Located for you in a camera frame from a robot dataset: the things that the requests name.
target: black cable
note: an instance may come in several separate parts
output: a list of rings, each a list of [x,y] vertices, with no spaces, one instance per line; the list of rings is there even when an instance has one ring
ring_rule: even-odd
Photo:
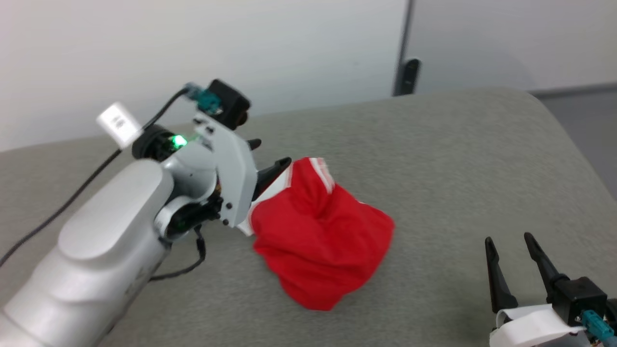
[[[146,123],[143,126],[142,129],[145,130],[147,127],[150,127],[152,124],[154,124],[159,118],[161,118],[161,116],[163,116],[165,111],[167,111],[167,109],[173,104],[174,101],[176,101],[180,96],[186,94],[187,92],[188,92],[188,89],[187,88],[183,88],[183,89],[179,90],[179,92],[174,94],[169,99],[169,101],[167,101],[167,103],[160,109],[160,111],[158,113],[156,113],[156,115],[150,121],[148,121],[148,123]],[[28,242],[28,240],[33,238],[36,234],[38,234],[41,230],[43,230],[51,222],[53,222],[59,215],[61,215],[61,213],[63,213],[77,199],[77,197],[86,189],[86,187],[90,183],[92,183],[92,181],[114,159],[116,159],[120,155],[120,153],[122,153],[122,150],[121,149],[116,149],[115,152],[112,153],[112,155],[110,155],[107,159],[105,159],[105,161],[90,175],[90,177],[88,177],[88,179],[79,188],[77,188],[77,190],[73,193],[73,195],[71,195],[71,197],[67,200],[66,203],[64,203],[57,211],[55,211],[41,225],[36,227],[34,230],[29,232],[26,236],[24,236],[21,239],[19,239],[13,246],[11,246],[11,248],[2,256],[2,258],[0,258],[0,267],[2,267],[4,265],[4,263],[6,263],[6,261],[9,259],[9,257],[11,257],[11,255],[13,255],[13,253],[15,253],[16,250],[19,249],[19,247],[21,247],[24,243]]]
[[[205,240],[204,240],[204,237],[201,235],[200,230],[201,230],[201,225],[198,225],[193,229],[193,231],[195,232],[195,235],[197,235],[195,244],[197,245],[197,250],[199,251],[199,259],[193,265],[183,270],[171,272],[165,275],[152,276],[150,280],[148,280],[148,282],[166,280],[168,278],[173,278],[173,277],[178,277],[180,275],[188,274],[189,272],[193,271],[197,266],[200,266],[201,263],[205,261]]]

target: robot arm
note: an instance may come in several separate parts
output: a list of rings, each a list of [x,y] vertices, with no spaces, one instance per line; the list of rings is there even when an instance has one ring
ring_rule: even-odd
[[[491,238],[486,238],[486,260],[496,329],[490,334],[491,347],[590,347],[602,342],[617,346],[617,300],[608,296],[589,278],[570,280],[557,271],[530,233],[525,242],[536,262],[547,292],[547,304],[519,307],[510,294],[499,267],[499,255]]]
[[[258,172],[232,130],[250,104],[220,81],[188,96],[191,141],[151,126],[124,168],[63,226],[57,245],[0,312],[0,346],[96,346],[152,277],[170,245],[207,220],[230,227],[291,163]]]

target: gray fabric surface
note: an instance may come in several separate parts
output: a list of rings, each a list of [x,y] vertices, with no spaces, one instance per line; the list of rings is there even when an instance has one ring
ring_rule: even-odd
[[[103,346],[486,346],[494,326],[486,236],[519,302],[545,298],[523,232],[535,234],[559,270],[617,295],[616,203],[526,93],[468,90],[290,112],[253,118],[239,133],[263,139],[255,154],[261,167],[283,156],[324,157],[338,183],[392,216],[397,228],[377,273],[331,312],[308,311],[285,295],[251,238],[211,226],[206,263],[148,285]],[[113,149],[96,138],[0,153],[0,252]],[[71,211],[130,160],[123,154]],[[0,269],[0,304],[67,218]],[[160,271],[196,257],[187,238]]]

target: red cloth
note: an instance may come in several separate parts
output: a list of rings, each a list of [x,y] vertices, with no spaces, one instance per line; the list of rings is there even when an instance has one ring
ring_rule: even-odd
[[[254,248],[289,296],[328,311],[373,275],[394,222],[335,184],[321,159],[296,161],[289,175],[286,188],[249,216]]]

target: teal connector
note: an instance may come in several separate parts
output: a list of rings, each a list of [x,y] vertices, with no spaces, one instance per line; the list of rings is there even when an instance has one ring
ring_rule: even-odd
[[[186,97],[197,102],[197,108],[209,115],[215,115],[221,109],[221,99],[213,92],[203,89],[195,83],[187,83]]]
[[[593,310],[583,311],[581,323],[598,340],[604,342],[615,335],[615,331]]]

